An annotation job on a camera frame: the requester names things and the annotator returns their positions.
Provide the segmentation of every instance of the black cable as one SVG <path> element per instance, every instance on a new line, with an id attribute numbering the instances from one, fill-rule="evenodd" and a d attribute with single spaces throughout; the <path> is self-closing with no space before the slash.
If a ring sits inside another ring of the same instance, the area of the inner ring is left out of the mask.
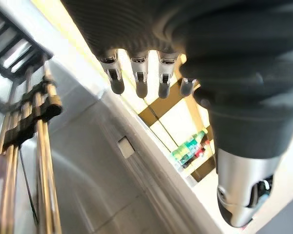
<path id="1" fill-rule="evenodd" d="M 130 78 L 128 78 L 129 83 L 131 84 L 131 86 L 134 88 L 135 85 L 133 84 L 133 82 L 131 81 Z M 152 112 L 152 114 L 154 115 L 154 117 L 159 121 L 159 123 L 161 124 L 161 126 L 164 128 L 164 130 L 167 132 L 167 134 L 169 135 L 169 137 L 172 139 L 172 141 L 175 143 L 175 145 L 178 147 L 177 142 L 174 140 L 174 138 L 172 137 L 172 135 L 169 133 L 169 131 L 167 130 L 167 128 L 163 125 L 163 123 L 160 121 L 160 118 L 158 118 L 157 114 L 154 112 L 154 110 L 150 107 L 150 105 L 147 103 L 147 101 L 145 100 L 145 98 L 142 98 L 142 100 L 144 101 L 144 103 L 146 104 L 146 106 L 150 109 L 150 111 Z M 171 152 L 171 150 L 162 142 L 162 144 L 168 149 L 168 151 Z"/>
<path id="2" fill-rule="evenodd" d="M 25 177 L 25 182 L 26 182 L 28 197 L 29 197 L 29 201 L 30 201 L 30 206 L 31 206 L 31 210 L 32 210 L 33 216 L 34 216 L 35 225 L 38 225 L 39 224 L 39 220 L 38 220 L 37 213 L 36 213 L 36 210 L 35 210 L 35 207 L 34 207 L 33 199 L 32 199 L 31 194 L 30 194 L 30 189 L 29 189 L 29 185 L 28 185 L 27 175 L 26 175 L 26 171 L 25 171 L 25 167 L 24 167 L 23 155 L 21 153 L 21 148 L 20 148 L 20 158 L 21 158 L 21 165 L 23 167 L 23 172 L 24 172 L 24 177 Z"/>
<path id="3" fill-rule="evenodd" d="M 147 102 L 145 101 L 147 107 L 151 110 L 152 114 L 154 115 L 154 117 L 157 119 L 157 121 L 159 121 L 159 123 L 161 124 L 161 126 L 164 128 L 164 130 L 167 132 L 167 134 L 170 136 L 170 138 L 172 139 L 172 141 L 176 144 L 176 146 L 178 147 L 177 142 L 174 140 L 174 138 L 172 137 L 172 135 L 169 133 L 169 131 L 167 130 L 167 128 L 163 125 L 163 123 L 160 121 L 160 118 L 158 118 L 157 114 L 155 113 L 155 111 L 152 109 L 152 107 L 150 105 L 147 104 Z"/>

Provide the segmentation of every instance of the metal sheet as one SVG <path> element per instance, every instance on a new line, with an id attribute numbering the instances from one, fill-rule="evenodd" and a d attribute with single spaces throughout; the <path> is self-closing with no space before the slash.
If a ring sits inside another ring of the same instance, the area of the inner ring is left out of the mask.
<path id="1" fill-rule="evenodd" d="M 0 35 L 0 52 L 13 40 L 16 32 L 12 28 L 8 28 Z"/>
<path id="2" fill-rule="evenodd" d="M 2 58 L 1 62 L 5 68 L 8 68 L 12 63 L 22 56 L 29 48 L 30 44 L 25 39 L 21 39 L 16 43 Z"/>

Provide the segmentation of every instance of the silver cylindrical joint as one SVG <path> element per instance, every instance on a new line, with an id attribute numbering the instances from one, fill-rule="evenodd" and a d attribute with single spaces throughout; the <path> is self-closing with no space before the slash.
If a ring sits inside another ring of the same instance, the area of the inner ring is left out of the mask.
<path id="1" fill-rule="evenodd" d="M 115 50 L 115 54 L 111 57 L 98 59 L 104 72 L 108 76 L 113 92 L 116 94 L 122 94 L 125 90 L 125 86 L 122 76 L 121 64 L 118 60 L 118 51 Z"/>
<path id="2" fill-rule="evenodd" d="M 140 98 L 147 96 L 148 54 L 140 58 L 130 58 L 133 76 L 136 82 L 136 93 Z"/>
<path id="3" fill-rule="evenodd" d="M 280 158 L 247 158 L 218 149 L 217 199 L 220 213 L 228 224 L 239 228 L 252 220 L 270 195 L 272 176 Z"/>
<path id="4" fill-rule="evenodd" d="M 180 86 L 181 95 L 184 97 L 187 97 L 190 94 L 192 94 L 195 82 L 196 82 L 195 79 L 182 78 L 181 86 Z"/>
<path id="5" fill-rule="evenodd" d="M 159 91 L 158 96 L 160 98 L 167 98 L 169 96 L 170 78 L 174 73 L 175 61 L 178 58 L 178 53 L 167 54 L 163 52 L 157 52 L 159 58 Z"/>

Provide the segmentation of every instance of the white wall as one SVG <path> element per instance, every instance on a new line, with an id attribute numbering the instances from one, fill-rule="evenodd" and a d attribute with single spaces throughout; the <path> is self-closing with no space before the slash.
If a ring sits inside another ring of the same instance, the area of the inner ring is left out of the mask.
<path id="1" fill-rule="evenodd" d="M 288 151 L 281 159 L 274 179 L 275 183 L 270 198 L 255 215 L 253 222 L 244 230 L 230 227 L 221 217 L 217 204 L 218 175 L 215 169 L 200 181 L 193 190 L 223 233 L 253 234 L 293 199 L 293 140 Z"/>

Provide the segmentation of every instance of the metal frame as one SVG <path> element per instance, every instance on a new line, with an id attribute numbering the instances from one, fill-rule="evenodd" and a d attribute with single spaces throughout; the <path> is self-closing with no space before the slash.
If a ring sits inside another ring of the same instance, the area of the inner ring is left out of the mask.
<path id="1" fill-rule="evenodd" d="M 0 203 L 0 234 L 12 234 L 14 233 L 15 196 L 20 146 L 11 144 L 8 145 L 7 149 L 4 149 L 3 145 L 6 132 L 9 129 L 15 128 L 18 125 L 18 122 L 21 119 L 27 118 L 33 110 L 32 103 L 29 101 L 23 103 L 21 108 L 11 108 L 11 106 L 14 106 L 12 103 L 15 96 L 15 90 L 18 85 L 26 81 L 25 93 L 30 92 L 30 80 L 32 74 L 41 66 L 43 66 L 44 69 L 44 76 L 42 79 L 49 81 L 46 83 L 47 96 L 55 96 L 56 89 L 52 82 L 53 79 L 48 66 L 48 60 L 52 58 L 52 54 L 32 40 L 24 30 L 16 26 L 1 11 L 0 20 L 4 21 L 3 26 L 0 29 L 0 36 L 10 28 L 16 32 L 16 36 L 14 36 L 3 49 L 0 48 L 0 74 L 13 82 L 8 102 L 0 102 L 0 112 L 5 114 L 0 132 L 0 156 L 5 157 L 7 160 Z M 9 51 L 22 39 L 25 39 L 30 44 L 30 47 L 22 55 L 19 55 L 9 67 L 4 67 L 1 58 L 9 53 Z M 13 72 L 14 66 L 17 66 L 21 61 L 23 61 L 23 63 L 15 69 L 15 72 Z M 39 107 L 43 102 L 44 94 L 36 93 L 34 106 Z M 41 186 L 41 188 L 38 189 L 38 197 L 43 201 L 38 203 L 40 219 L 39 233 L 61 234 L 62 229 L 56 197 L 47 122 L 42 119 L 37 120 L 36 131 L 38 133 L 37 172 L 39 174 L 37 177 L 37 184 L 38 187 Z"/>

